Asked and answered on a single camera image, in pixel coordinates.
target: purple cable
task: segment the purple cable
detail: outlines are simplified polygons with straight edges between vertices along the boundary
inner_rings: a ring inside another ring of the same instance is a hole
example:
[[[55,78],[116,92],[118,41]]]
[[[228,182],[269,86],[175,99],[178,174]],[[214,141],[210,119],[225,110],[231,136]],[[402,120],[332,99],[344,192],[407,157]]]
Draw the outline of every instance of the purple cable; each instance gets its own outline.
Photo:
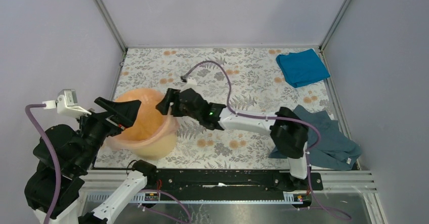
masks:
[[[172,219],[172,220],[175,220],[175,221],[178,221],[178,222],[180,222],[180,223],[183,223],[183,224],[190,224],[191,223],[191,221],[192,221],[192,216],[191,216],[191,214],[189,213],[189,211],[188,211],[188,209],[186,209],[186,207],[176,198],[176,197],[174,197],[173,195],[171,195],[171,194],[169,194],[169,193],[167,193],[167,192],[164,192],[164,191],[161,191],[161,190],[141,190],[140,192],[157,192],[157,193],[159,193],[160,195],[161,194],[163,194],[163,195],[167,195],[168,197],[170,197],[170,198],[172,198],[174,201],[176,201],[179,205],[180,205],[180,207],[186,212],[186,214],[188,215],[188,222],[185,222],[185,221],[182,221],[182,220],[179,220],[179,219],[177,219],[177,218],[175,218],[175,217],[173,217],[173,216],[171,216],[171,215],[168,215],[168,214],[165,214],[165,213],[163,213],[163,212],[160,212],[160,211],[157,211],[157,210],[152,210],[151,208],[144,208],[144,210],[149,210],[149,211],[151,211],[151,212],[153,212],[153,213],[157,213],[157,214],[160,214],[160,215],[163,215],[163,216],[165,216],[165,217],[168,217],[168,218],[170,218],[170,219]]]
[[[224,73],[224,75],[225,75],[225,77],[226,77],[226,79],[227,79],[227,81],[228,81],[228,87],[229,87],[229,91],[228,91],[228,96],[227,96],[227,108],[232,112],[232,113],[234,113],[234,114],[236,114],[236,115],[239,115],[239,116],[243,116],[243,117],[247,117],[247,118],[252,118],[252,119],[274,119],[274,120],[287,120],[287,121],[291,121],[291,122],[295,122],[295,123],[299,123],[299,124],[303,124],[303,125],[305,125],[305,126],[308,126],[309,128],[311,128],[312,130],[314,130],[314,132],[316,133],[316,135],[317,135],[317,140],[316,140],[316,142],[314,142],[314,144],[312,144],[310,147],[308,147],[307,148],[307,150],[306,150],[306,153],[308,152],[308,154],[307,154],[307,157],[306,157],[306,159],[307,159],[307,172],[308,172],[308,183],[309,183],[309,188],[310,188],[310,191],[311,191],[311,194],[313,195],[313,199],[314,200],[316,200],[316,202],[317,202],[317,204],[319,204],[320,205],[320,208],[321,209],[323,209],[323,210],[325,210],[326,212],[328,212],[328,214],[330,214],[331,216],[333,216],[333,217],[335,217],[335,218],[338,218],[338,219],[341,219],[341,220],[345,220],[345,221],[351,221],[352,220],[352,217],[348,214],[348,213],[346,213],[346,212],[344,212],[344,211],[342,211],[342,210],[340,210],[340,209],[337,209],[337,208],[333,208],[333,207],[324,207],[322,204],[320,204],[320,202],[319,202],[319,200],[316,198],[316,196],[315,196],[315,194],[314,194],[314,191],[313,191],[313,187],[311,186],[311,177],[310,177],[310,173],[311,173],[311,169],[310,169],[310,158],[309,158],[309,152],[310,152],[310,150],[311,149],[313,149],[313,148],[315,148],[316,146],[317,146],[317,144],[319,144],[319,142],[320,142],[320,139],[322,138],[322,136],[320,135],[320,132],[317,130],[317,128],[316,127],[314,127],[313,125],[311,125],[311,124],[309,124],[309,123],[307,123],[307,122],[305,122],[305,121],[302,121],[302,120],[299,120],[299,119],[293,119],[293,118],[287,118],[287,117],[278,117],[278,116],[270,116],[270,117],[264,117],[264,116],[256,116],[256,115],[250,115],[250,114],[243,114],[243,113],[237,113],[237,112],[235,112],[235,110],[231,107],[231,105],[230,105],[230,102],[229,102],[229,100],[230,100],[230,97],[231,97],[231,92],[232,92],[232,83],[231,83],[231,81],[229,80],[229,77],[228,77],[228,75],[227,75],[227,73],[226,73],[226,71],[225,71],[225,69],[219,64],[219,63],[217,63],[217,62],[215,62],[215,61],[202,61],[202,62],[200,62],[200,63],[198,63],[198,64],[196,64],[195,66],[193,66],[185,75],[184,75],[184,77],[185,78],[187,78],[188,76],[189,76],[189,74],[191,74],[191,72],[193,71],[193,70],[195,70],[197,67],[199,67],[200,65],[202,65],[202,64],[206,64],[206,63],[212,63],[212,64],[215,64],[217,67],[219,67],[220,68],[220,70],[222,70],[222,72]],[[337,212],[340,212],[340,213],[342,213],[342,214],[344,214],[345,216],[347,216],[347,218],[344,218],[344,217],[341,217],[341,216],[338,216],[338,215],[335,215],[335,214],[333,214],[331,211],[329,211],[329,209],[330,210],[332,210],[332,211],[337,211]]]
[[[52,161],[54,162],[54,168],[55,168],[54,197],[52,198],[51,205],[49,206],[48,212],[46,213],[45,219],[43,221],[44,224],[48,224],[49,219],[51,218],[51,214],[54,211],[55,205],[57,204],[58,197],[60,196],[61,169],[60,169],[60,162],[58,161],[57,153],[55,153],[54,146],[52,146],[52,143],[49,140],[48,136],[46,135],[45,131],[42,129],[41,125],[38,123],[38,121],[30,111],[31,108],[44,108],[44,107],[46,107],[46,104],[30,104],[25,106],[25,113],[27,114],[28,119],[30,119],[31,123],[33,123],[34,127],[39,132],[41,138],[45,142],[46,147],[48,148],[49,153],[51,154]]]

